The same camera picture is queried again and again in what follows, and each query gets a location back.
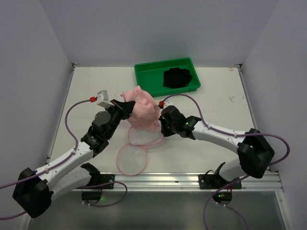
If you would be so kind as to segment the pink bra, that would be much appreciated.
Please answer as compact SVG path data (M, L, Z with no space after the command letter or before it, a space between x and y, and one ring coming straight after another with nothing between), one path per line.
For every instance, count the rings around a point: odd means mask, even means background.
M121 94L124 102L135 102L128 119L134 129L157 129L159 108L153 97L140 86Z

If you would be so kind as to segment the black bra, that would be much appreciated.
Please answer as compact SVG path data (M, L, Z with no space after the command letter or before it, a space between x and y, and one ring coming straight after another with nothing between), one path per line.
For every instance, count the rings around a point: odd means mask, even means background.
M163 86L171 89L184 88L189 85L191 80L192 75L188 69L170 68L164 71Z

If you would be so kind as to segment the white pink mesh laundry bag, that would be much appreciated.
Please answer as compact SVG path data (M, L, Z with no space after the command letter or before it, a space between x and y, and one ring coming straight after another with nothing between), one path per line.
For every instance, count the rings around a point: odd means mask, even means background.
M128 144L124 145L116 157L116 167L124 176L136 176L144 171L147 165L147 150L159 145L164 137L161 124L157 129L134 129L131 125L127 132Z

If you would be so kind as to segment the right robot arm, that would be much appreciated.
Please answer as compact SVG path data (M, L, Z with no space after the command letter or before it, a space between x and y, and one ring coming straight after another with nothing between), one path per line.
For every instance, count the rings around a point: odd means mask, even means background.
M254 128L248 132L232 131L229 135L227 129L222 129L219 133L216 126L205 125L196 116L185 117L175 106L166 104L159 120L164 137L178 134L182 138L210 142L237 154L237 159L221 163L213 174L200 175L209 189L221 188L245 175L262 178L274 156L270 144Z

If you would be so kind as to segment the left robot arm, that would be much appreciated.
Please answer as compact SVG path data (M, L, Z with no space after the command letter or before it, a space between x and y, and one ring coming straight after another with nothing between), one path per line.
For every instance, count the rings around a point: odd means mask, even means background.
M52 201L77 188L107 189L114 179L103 179L89 160L107 146L122 120L130 117L135 102L111 100L110 106L95 115L87 133L75 146L50 163L31 170L26 168L18 178L13 199L32 218L42 215Z

